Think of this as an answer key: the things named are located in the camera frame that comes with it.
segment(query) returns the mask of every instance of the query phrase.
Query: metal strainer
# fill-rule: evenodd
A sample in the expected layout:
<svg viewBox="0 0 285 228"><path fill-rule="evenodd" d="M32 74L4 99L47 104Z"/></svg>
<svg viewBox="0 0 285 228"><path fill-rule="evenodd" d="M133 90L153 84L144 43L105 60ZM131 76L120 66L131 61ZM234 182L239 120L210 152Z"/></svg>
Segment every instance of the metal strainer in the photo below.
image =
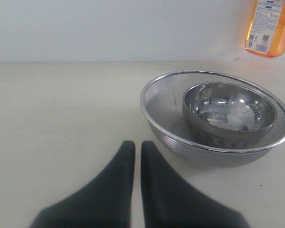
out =
<svg viewBox="0 0 285 228"><path fill-rule="evenodd" d="M198 143L183 118L182 97L185 91L206 82L233 83L260 93L277 110L273 129L248 149L223 149ZM285 141L285 105L262 87L235 76L206 71L177 71L150 81L142 90L141 107L155 136L172 152L202 165L218 168L251 163Z"/></svg>

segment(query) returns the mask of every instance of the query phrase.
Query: table surface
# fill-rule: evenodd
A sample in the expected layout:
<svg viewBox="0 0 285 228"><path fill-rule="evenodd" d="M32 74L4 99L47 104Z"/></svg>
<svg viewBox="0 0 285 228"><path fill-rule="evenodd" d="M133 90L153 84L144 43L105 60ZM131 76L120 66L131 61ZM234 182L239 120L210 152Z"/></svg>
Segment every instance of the table surface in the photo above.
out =
<svg viewBox="0 0 285 228"><path fill-rule="evenodd" d="M252 227L285 228L285 143L251 164L189 164L154 137L139 105L161 74L215 70L253 81L285 103L285 60L0 64L0 227L28 227L38 212L93 179L122 140L136 145L132 227L143 228L140 146L154 140L190 184Z"/></svg>

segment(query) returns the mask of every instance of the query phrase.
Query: metal bowl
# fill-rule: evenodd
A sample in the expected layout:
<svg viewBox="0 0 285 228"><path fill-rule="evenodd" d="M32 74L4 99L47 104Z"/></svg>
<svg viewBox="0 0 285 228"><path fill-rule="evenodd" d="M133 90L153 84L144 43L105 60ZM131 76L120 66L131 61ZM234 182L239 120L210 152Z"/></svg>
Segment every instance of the metal bowl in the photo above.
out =
<svg viewBox="0 0 285 228"><path fill-rule="evenodd" d="M188 89L182 100L185 120L199 143L244 149L259 142L276 121L276 108L241 85L210 82Z"/></svg>
<svg viewBox="0 0 285 228"><path fill-rule="evenodd" d="M182 98L192 85L221 82L244 86L266 97L277 111L271 131L247 149L226 149L199 143L184 120ZM285 105L272 93L247 80L216 72L177 71L150 81L141 93L141 108L149 125L168 149L187 161L208 167L237 167L251 163L285 141Z"/></svg>

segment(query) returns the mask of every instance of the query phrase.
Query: white wall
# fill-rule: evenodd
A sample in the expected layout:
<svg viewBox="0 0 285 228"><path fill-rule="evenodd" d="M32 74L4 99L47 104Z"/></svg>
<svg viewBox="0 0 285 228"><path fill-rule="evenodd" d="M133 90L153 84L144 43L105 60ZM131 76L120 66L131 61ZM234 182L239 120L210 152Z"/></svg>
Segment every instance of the white wall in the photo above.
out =
<svg viewBox="0 0 285 228"><path fill-rule="evenodd" d="M253 0L0 0L0 62L259 59L244 51L252 7Z"/></svg>

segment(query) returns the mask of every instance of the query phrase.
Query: dish soap bottle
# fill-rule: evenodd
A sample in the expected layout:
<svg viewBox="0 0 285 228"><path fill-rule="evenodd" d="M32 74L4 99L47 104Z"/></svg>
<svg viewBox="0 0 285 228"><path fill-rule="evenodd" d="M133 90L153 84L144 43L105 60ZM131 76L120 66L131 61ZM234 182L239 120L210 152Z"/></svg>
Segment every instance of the dish soap bottle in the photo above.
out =
<svg viewBox="0 0 285 228"><path fill-rule="evenodd" d="M255 1L245 49L267 58L285 52L285 0Z"/></svg>

